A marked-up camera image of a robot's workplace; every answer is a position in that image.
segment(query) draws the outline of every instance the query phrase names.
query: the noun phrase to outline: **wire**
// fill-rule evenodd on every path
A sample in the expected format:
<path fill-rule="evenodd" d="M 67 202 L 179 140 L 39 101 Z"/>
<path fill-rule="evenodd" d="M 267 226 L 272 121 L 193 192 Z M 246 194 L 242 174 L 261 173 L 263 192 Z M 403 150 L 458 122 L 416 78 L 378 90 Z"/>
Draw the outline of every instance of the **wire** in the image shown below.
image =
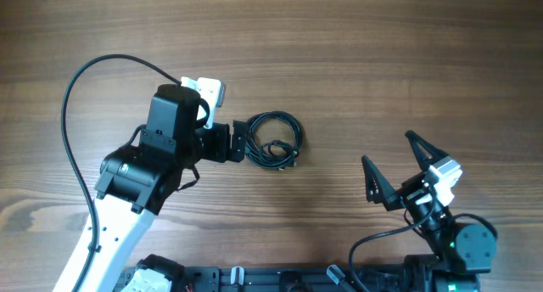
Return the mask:
<path fill-rule="evenodd" d="M 472 218 L 475 221 L 483 224 L 494 235 L 494 238 L 496 240 L 498 239 L 498 231 L 495 229 L 494 225 L 490 224 L 490 222 L 486 221 L 484 218 L 482 218 L 480 216 L 472 215 L 470 213 L 462 213 L 462 214 L 454 215 L 452 217 L 452 220 L 456 220 L 456 219 L 461 218 L 461 217 Z"/>
<path fill-rule="evenodd" d="M 281 140 L 273 140 L 264 143 L 260 147 L 256 143 L 255 133 L 260 125 L 268 119 L 277 119 L 290 126 L 294 133 L 294 146 Z M 294 161 L 299 156 L 299 149 L 302 146 L 304 131 L 302 126 L 291 114 L 283 111 L 272 111 L 252 116 L 247 121 L 249 134 L 245 144 L 245 155 L 255 165 L 270 170 L 284 170 L 287 166 L 296 166 Z M 272 152 L 272 146 L 279 147 L 285 151 L 285 155 L 277 155 Z"/>
<path fill-rule="evenodd" d="M 360 240 L 356 241 L 356 243 L 354 243 L 353 246 L 350 248 L 350 251 L 349 251 L 350 275 L 356 281 L 356 284 L 358 284 L 358 286 L 362 290 L 364 290 L 364 292 L 370 292 L 370 290 L 368 288 L 366 288 L 366 286 L 362 283 L 362 281 L 358 278 L 358 276 L 356 276 L 355 268 L 353 267 L 353 254 L 355 254 L 356 248 L 358 246 L 360 246 L 361 244 L 364 244 L 364 243 L 366 243 L 368 241 L 372 241 L 374 239 L 379 239 L 379 238 L 383 238 L 383 237 L 396 235 L 398 233 L 407 232 L 407 231 L 412 230 L 413 228 L 418 227 L 418 226 L 422 225 L 423 223 L 425 223 L 430 218 L 430 216 L 432 216 L 432 213 L 434 212 L 434 209 L 435 209 L 435 201 L 436 201 L 435 194 L 432 193 L 431 191 L 429 193 L 432 196 L 432 201 L 431 201 L 432 202 L 432 208 L 430 209 L 430 211 L 426 215 L 424 215 L 424 217 L 420 221 L 415 222 L 412 225 L 408 225 L 406 227 L 393 229 L 393 230 L 388 231 L 388 232 L 376 233 L 374 235 L 365 237 L 363 239 L 360 239 Z"/>
<path fill-rule="evenodd" d="M 193 166 L 192 168 L 189 168 L 189 169 L 193 171 L 194 180 L 192 180 L 191 182 L 187 182 L 186 184 L 180 186 L 177 189 L 177 191 L 181 191 L 181 190 L 184 190 L 184 189 L 187 189 L 187 188 L 191 188 L 192 186 L 196 185 L 196 183 L 199 181 L 200 175 L 198 173 L 198 170 L 196 170 L 196 166 Z"/>
<path fill-rule="evenodd" d="M 133 142 L 134 142 L 134 139 L 136 139 L 136 136 L 138 135 L 139 132 L 141 132 L 144 128 L 146 128 L 147 125 L 139 125 L 136 127 L 136 130 L 134 130 L 134 133 L 132 134 L 132 136 L 130 136 L 130 139 L 128 139 L 128 141 L 123 144 L 122 146 L 120 146 L 121 148 L 124 148 L 124 147 L 128 147 L 129 145 L 131 145 Z"/>
<path fill-rule="evenodd" d="M 92 65 L 95 65 L 96 63 L 101 62 L 106 59 L 129 59 L 134 62 L 138 62 L 142 65 L 147 66 L 148 68 L 152 70 L 155 70 L 156 72 L 160 73 L 162 76 L 166 77 L 167 79 L 173 81 L 177 85 L 181 85 L 180 81 L 178 81 L 173 76 L 168 75 L 159 67 L 152 65 L 151 63 L 143 59 L 139 59 L 139 58 L 133 57 L 131 55 L 126 55 L 126 54 L 108 54 L 101 57 L 97 57 L 89 61 L 88 63 L 84 64 L 71 78 L 70 83 L 68 84 L 68 87 L 66 88 L 66 93 L 64 93 L 62 108 L 60 110 L 60 134 L 62 135 L 62 141 L 64 142 L 64 148 L 66 149 L 68 160 L 70 161 L 71 167 L 74 169 L 74 173 L 76 174 L 77 180 L 79 181 L 79 184 L 81 185 L 81 188 L 83 190 L 83 195 L 85 196 L 85 201 L 87 202 L 88 210 L 90 212 L 90 217 L 91 217 L 91 223 L 92 223 L 92 238 L 91 238 L 91 243 L 88 247 L 89 251 L 88 251 L 87 259 L 85 260 L 85 264 L 83 265 L 83 268 L 81 269 L 79 278 L 77 279 L 76 284 L 74 285 L 74 288 L 72 290 L 74 292 L 78 291 L 81 285 L 83 284 L 83 281 L 85 280 L 85 276 L 88 273 L 89 267 L 92 264 L 94 252 L 97 250 L 98 216 L 96 212 L 96 207 L 94 206 L 94 202 L 92 201 L 92 198 L 91 198 L 91 194 L 88 191 L 87 184 L 85 183 L 85 180 L 83 179 L 83 175 L 79 171 L 79 167 L 77 166 L 76 160 L 74 159 L 74 155 L 71 152 L 70 141 L 68 140 L 68 135 L 66 133 L 66 108 L 68 106 L 68 99 L 70 98 L 71 90 L 74 87 L 74 84 L 76 83 L 77 78 L 79 78 L 79 76 L 83 73 L 83 71 L 85 71 Z"/>
<path fill-rule="evenodd" d="M 407 225 L 411 225 L 411 221 L 409 221 L 409 219 L 407 219 L 407 210 L 404 211 L 404 221 L 406 221 Z M 423 233 L 421 233 L 418 229 L 413 228 L 413 232 L 415 232 L 418 235 L 418 237 L 426 240 L 426 238 L 424 238 L 424 236 L 423 236 Z"/>

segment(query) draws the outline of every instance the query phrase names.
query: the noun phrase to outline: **wood grain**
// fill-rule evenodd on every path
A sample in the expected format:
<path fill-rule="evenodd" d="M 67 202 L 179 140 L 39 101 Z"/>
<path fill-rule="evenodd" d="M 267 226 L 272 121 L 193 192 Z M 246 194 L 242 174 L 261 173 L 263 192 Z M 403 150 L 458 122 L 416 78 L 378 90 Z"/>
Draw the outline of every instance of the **wood grain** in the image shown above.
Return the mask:
<path fill-rule="evenodd" d="M 541 0 L 0 0 L 0 290 L 50 290 L 87 216 L 59 135 L 60 102 L 89 59 L 128 53 L 176 77 L 227 84 L 219 122 L 285 110 L 305 128 L 299 167 L 199 163 L 129 261 L 345 263 L 349 247 L 403 226 L 366 202 L 360 157 L 395 185 L 417 173 L 404 131 L 458 159 L 454 212 L 498 228 L 485 291 L 543 285 Z M 76 84 L 68 128 L 89 185 L 145 121 L 166 82 L 127 61 Z M 288 138 L 276 124 L 263 138 Z M 412 233 L 355 259 L 428 253 Z"/>

